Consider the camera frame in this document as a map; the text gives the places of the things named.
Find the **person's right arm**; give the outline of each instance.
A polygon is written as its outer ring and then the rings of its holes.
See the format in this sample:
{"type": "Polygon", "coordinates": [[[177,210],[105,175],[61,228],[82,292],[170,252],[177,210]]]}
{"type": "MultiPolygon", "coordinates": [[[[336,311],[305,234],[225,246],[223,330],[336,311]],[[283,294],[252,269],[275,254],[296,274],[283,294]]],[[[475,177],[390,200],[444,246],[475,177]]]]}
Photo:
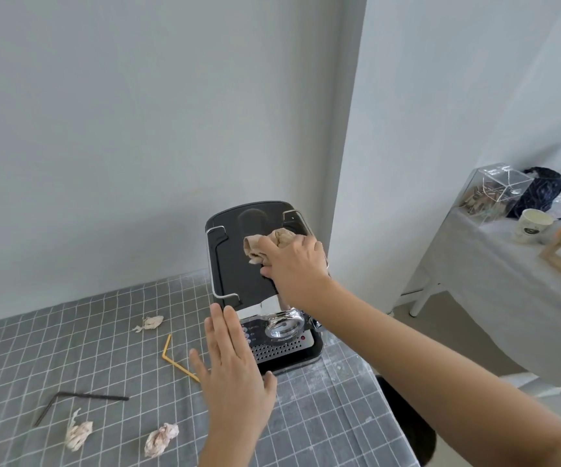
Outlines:
{"type": "Polygon", "coordinates": [[[291,306],[369,362],[460,455],[480,466],[561,466],[561,418],[458,353],[385,315],[334,282],[321,243],[259,241],[291,306]]]}

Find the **table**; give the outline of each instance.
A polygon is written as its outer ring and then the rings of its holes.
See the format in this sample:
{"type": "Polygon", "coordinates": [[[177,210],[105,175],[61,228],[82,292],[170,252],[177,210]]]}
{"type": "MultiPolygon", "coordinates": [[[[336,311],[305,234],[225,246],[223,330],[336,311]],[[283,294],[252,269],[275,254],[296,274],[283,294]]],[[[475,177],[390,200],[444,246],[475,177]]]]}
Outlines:
{"type": "MultiPolygon", "coordinates": [[[[207,437],[198,383],[160,359],[188,366],[196,347],[206,363],[206,271],[138,285],[0,321],[0,465],[194,466],[207,437]],[[131,329],[164,316],[156,330],[131,329]],[[40,410],[59,390],[128,395],[129,401],[63,399],[38,428],[40,410]],[[94,432],[77,452],[63,447],[71,412],[94,432]],[[160,424],[180,433],[163,455],[144,458],[160,424]]],[[[315,364],[281,374],[269,423],[252,466],[417,466],[369,365],[324,334],[315,364]]]]}
{"type": "Polygon", "coordinates": [[[561,274],[538,257],[542,245],[511,240],[514,226],[478,227],[454,209],[421,266],[512,360],[561,387],[561,274]]]}

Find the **forearm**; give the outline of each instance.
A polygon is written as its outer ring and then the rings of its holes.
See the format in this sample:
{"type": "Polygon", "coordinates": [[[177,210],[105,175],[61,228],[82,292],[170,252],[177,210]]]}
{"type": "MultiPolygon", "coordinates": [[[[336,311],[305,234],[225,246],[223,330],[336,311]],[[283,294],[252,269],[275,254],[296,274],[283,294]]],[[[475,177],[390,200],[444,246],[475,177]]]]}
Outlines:
{"type": "Polygon", "coordinates": [[[233,434],[209,431],[198,456],[198,467],[246,467],[253,456],[257,437],[236,439],[233,434]]]}
{"type": "Polygon", "coordinates": [[[338,284],[327,283],[309,306],[474,465],[539,465],[561,443],[558,416],[338,284]]]}

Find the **drip tray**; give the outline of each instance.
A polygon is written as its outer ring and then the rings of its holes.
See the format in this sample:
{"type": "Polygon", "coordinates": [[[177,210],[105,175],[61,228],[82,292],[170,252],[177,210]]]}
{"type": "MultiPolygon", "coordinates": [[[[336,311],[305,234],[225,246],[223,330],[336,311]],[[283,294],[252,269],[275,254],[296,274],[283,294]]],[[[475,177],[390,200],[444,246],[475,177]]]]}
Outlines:
{"type": "Polygon", "coordinates": [[[312,347],[315,344],[315,340],[313,339],[313,335],[311,334],[310,330],[306,330],[302,333],[298,339],[294,339],[291,342],[283,345],[255,345],[252,347],[254,359],[257,361],[257,364],[261,362],[269,361],[271,359],[276,359],[282,355],[287,355],[288,353],[295,353],[297,351],[301,351],[302,349],[306,349],[308,347],[312,347]]]}

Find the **gray grid tablecloth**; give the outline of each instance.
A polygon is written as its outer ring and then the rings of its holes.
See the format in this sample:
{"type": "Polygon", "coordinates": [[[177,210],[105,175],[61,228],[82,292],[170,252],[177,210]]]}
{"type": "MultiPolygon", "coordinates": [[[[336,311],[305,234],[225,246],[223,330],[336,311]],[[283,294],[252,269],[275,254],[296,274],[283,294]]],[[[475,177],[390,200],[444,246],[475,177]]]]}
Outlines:
{"type": "MultiPolygon", "coordinates": [[[[209,363],[202,322],[208,273],[198,271],[0,320],[0,465],[193,466],[207,436],[200,386],[160,359],[188,366],[196,347],[209,363]],[[132,332],[143,316],[157,330],[132,332]],[[128,395],[129,401],[63,399],[38,428],[59,390],[128,395]],[[71,412],[94,432],[72,453],[63,446],[71,412]],[[156,459],[148,434],[176,422],[180,433],[156,459]]],[[[369,365],[324,333],[321,360],[279,376],[277,402],[252,466],[416,466],[369,365]]]]}

